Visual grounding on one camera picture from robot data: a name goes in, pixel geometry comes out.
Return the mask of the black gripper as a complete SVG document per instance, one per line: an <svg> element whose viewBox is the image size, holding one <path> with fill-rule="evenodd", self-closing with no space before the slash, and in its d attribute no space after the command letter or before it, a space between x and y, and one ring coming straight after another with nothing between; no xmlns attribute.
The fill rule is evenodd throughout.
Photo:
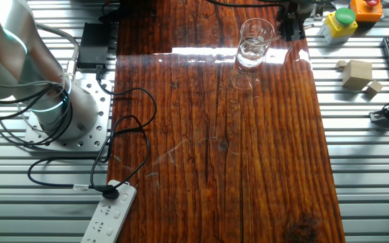
<svg viewBox="0 0 389 243"><path fill-rule="evenodd" d="M284 41L305 39L304 21L312 13L312 2L288 0L279 3L279 5L277 21L279 21L280 38Z"/></svg>

